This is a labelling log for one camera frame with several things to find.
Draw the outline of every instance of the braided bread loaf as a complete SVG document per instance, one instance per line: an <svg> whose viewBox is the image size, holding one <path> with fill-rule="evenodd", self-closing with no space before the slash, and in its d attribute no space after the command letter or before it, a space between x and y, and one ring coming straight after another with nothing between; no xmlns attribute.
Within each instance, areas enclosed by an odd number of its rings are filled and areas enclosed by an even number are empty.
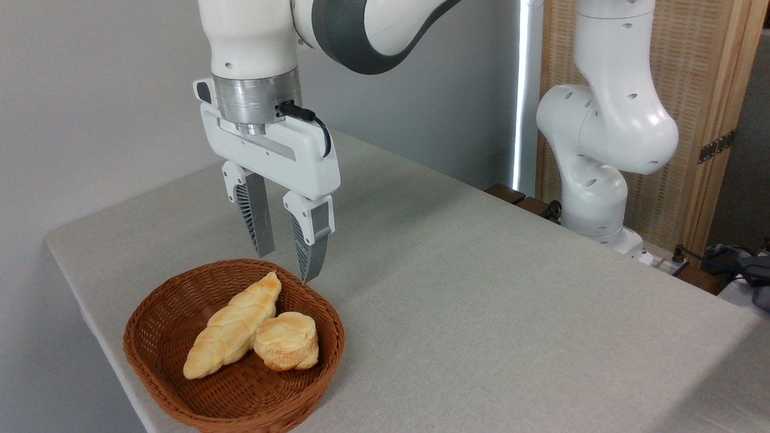
<svg viewBox="0 0 770 433"><path fill-rule="evenodd" d="M281 283L273 271L211 316L187 354L185 378L202 378L242 358L253 346L258 326L276 315L280 291Z"/></svg>

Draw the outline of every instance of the metal hinge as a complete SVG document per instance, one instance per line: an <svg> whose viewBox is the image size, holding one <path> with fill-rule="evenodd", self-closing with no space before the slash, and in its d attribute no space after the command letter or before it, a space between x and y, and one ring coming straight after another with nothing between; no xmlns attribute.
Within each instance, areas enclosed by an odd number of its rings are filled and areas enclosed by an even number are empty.
<svg viewBox="0 0 770 433"><path fill-rule="evenodd" d="M701 155L698 157L698 164L702 164L717 156L719 153L730 149L730 147L732 147L733 141L735 141L735 129L703 146L701 149Z"/></svg>

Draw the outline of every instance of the light strip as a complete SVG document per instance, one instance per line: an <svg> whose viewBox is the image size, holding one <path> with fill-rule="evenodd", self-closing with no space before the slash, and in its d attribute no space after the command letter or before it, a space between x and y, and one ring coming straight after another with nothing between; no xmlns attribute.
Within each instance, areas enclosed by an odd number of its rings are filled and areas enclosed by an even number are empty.
<svg viewBox="0 0 770 433"><path fill-rule="evenodd" d="M514 130L514 155L511 164L511 188L521 188L521 148L523 143L524 100L527 96L527 70L529 69L530 6L527 0L519 1L519 64L516 90L516 121Z"/></svg>

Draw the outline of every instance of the woven screen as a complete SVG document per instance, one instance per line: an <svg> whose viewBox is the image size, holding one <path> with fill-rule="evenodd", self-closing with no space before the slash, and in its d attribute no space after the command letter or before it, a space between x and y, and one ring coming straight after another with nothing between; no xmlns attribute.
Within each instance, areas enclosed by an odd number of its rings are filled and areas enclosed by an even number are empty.
<svg viewBox="0 0 770 433"><path fill-rule="evenodd" d="M682 242L688 207L693 206L691 189L700 149L719 137L707 131L714 109L711 95L718 88L715 83L725 63L725 38L729 32L736 32L729 28L740 19L745 21L745 17L736 15L736 10L742 10L737 6L740 2L750 4L751 0L658 0L656 5L652 76L664 107L679 126L679 146L674 158L659 172L648 176L624 173L624 177L628 182L625 225L660 247L673 248ZM572 54L576 4L577 0L545 3L542 93L557 84L585 84ZM543 201L559 199L561 181L556 160L543 137L537 178L538 196Z"/></svg>

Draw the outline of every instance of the basket rim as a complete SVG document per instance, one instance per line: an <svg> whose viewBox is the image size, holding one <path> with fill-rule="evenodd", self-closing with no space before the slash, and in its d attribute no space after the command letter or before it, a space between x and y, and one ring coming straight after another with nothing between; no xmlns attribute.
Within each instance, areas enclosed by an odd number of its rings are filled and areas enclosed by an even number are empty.
<svg viewBox="0 0 770 433"><path fill-rule="evenodd" d="M335 325L335 329L337 331L336 335L336 351L339 352L339 355L331 360L332 362L322 369L320 372L318 378L309 386L305 387L301 392L297 393L296 395L287 398L284 400L286 403L296 403L295 406L306 406L309 403L313 402L314 399L320 400L322 397L320 391L325 391L326 388L328 388L329 383L331 382L333 376L336 373L337 368L340 365L340 362L342 361L342 357L344 354L344 348L345 348L345 331L344 327L342 325L342 321L340 319L339 314L336 312L334 307L329 303L329 301L322 297L318 292L316 292L311 287L307 286L306 284L302 284L299 278L297 278L295 275L290 273L289 271L283 269L281 266L268 262L265 260L257 260L257 259L249 259L249 258L240 258L240 259L226 259L226 260L219 260L212 263L203 264L198 267L194 267L193 269L187 270L185 272L182 272L181 274L175 275L174 277L169 278L168 280L164 281L162 284L160 284L157 288L155 288L152 292L150 292L147 297L145 297L144 300L142 300L141 303L139 303L139 306L134 310L134 313L129 318L129 321L126 323L126 331L123 334L123 351L125 352L126 357L128 358L129 364L136 368L140 368L142 371L142 375L138 375L139 379L145 386L151 385L152 388L154 388L155 392L158 396L160 396L164 400L164 404L160 404L161 409L166 411L169 415L178 415L173 416L177 419L177 421L180 421L184 424L184 419L194 420L197 422L205 422L208 424L230 424L230 423L239 423L244 421L249 421L252 419L259 418L261 421L264 421L265 423L275 422L279 421L282 418L285 418L290 412L286 412L281 409L280 406L275 406L273 408L268 408L266 410L260 411L257 414L252 415L244 415L242 417L237 418L214 418L214 417L208 417L205 415L199 415L195 412L192 412L186 408L180 407L177 404L173 403L175 398L173 398L172 395L170 395L167 390L160 385L159 381L155 377L155 375L150 373L149 368L147 367L147 364L144 362L144 360L139 356L139 354L136 351L136 333L139 330L139 318L141 317L138 312L143 312L147 310L149 307L154 305L155 303L159 302L160 295L161 295L161 289L164 288L167 284L172 284L175 280L182 278L182 276L192 273L195 271L201 271L205 270L206 268L210 267L221 267L222 265L229 264L229 263L244 263L249 265L267 265L268 267L273 268L276 271L280 271L282 274L285 274L290 279L293 279L296 283L297 287L301 290L306 291L311 297L316 298L316 300L319 301L319 304L323 307L324 310L332 317L333 323Z"/></svg>

